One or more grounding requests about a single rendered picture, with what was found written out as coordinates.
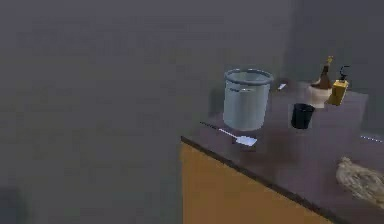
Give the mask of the tall grey metal pot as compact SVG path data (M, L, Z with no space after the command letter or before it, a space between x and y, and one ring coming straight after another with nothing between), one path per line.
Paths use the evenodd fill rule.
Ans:
M260 69L233 69L227 71L224 78L224 123L238 131L260 129L273 76Z

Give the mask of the orange cabinet with dark worktop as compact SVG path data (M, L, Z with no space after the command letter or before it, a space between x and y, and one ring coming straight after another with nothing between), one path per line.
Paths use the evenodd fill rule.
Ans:
M384 142L360 132L367 95L347 92L298 130L293 106L306 91L294 82L271 91L251 147L235 142L220 115L182 137L182 224L384 224L384 209L336 179L344 157L384 173Z

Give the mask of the black cup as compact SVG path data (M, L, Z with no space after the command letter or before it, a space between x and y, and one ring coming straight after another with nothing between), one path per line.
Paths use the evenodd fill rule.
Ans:
M307 129L315 108L304 103L296 103L293 107L291 125L296 129Z

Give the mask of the brown bottle with yellow top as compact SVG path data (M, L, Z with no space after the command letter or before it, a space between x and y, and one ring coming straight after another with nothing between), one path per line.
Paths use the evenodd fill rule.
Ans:
M311 84L312 87L317 88L317 89L322 89L322 90L327 90L327 89L332 88L332 84L331 84L330 79L328 77L328 72L329 72L329 68L330 68L332 61L333 61L333 57L328 56L324 66L323 66L323 69L322 69L322 72L320 74L319 79L316 82Z

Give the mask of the yellow soap dispenser bottle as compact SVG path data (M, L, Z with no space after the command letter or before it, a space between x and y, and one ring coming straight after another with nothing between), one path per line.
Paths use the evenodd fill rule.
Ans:
M349 68L349 65L343 65L340 68L340 77L336 79L332 85L332 92L327 101L328 104L335 106L340 106L342 104L342 101L346 95L346 91L349 86L349 82L346 79L347 74L344 72L346 68Z

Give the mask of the beige bread loaf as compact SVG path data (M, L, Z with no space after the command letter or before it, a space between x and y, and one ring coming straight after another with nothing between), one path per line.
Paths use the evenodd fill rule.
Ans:
M355 198L384 210L384 174L342 157L337 164L335 177Z

